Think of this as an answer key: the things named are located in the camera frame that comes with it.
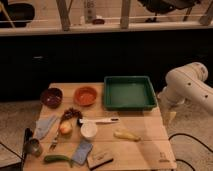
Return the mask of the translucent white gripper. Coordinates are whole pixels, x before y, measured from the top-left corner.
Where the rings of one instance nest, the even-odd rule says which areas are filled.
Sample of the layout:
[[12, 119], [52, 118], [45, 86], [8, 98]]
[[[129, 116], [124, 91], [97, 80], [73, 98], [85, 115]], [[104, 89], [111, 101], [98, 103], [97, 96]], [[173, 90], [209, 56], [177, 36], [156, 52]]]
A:
[[169, 124], [176, 117], [176, 111], [173, 109], [171, 105], [165, 102], [161, 104], [161, 114], [163, 117], [163, 123], [166, 127], [168, 127]]

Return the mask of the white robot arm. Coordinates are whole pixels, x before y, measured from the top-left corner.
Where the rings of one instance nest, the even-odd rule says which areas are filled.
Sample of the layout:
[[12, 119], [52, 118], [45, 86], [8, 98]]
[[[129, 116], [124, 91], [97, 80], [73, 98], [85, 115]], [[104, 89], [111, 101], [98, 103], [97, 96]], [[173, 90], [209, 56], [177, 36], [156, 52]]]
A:
[[174, 68], [166, 74], [166, 86], [158, 94], [165, 126], [176, 116], [174, 107], [183, 104], [186, 99], [213, 115], [213, 87], [205, 84], [207, 78], [208, 70], [200, 62]]

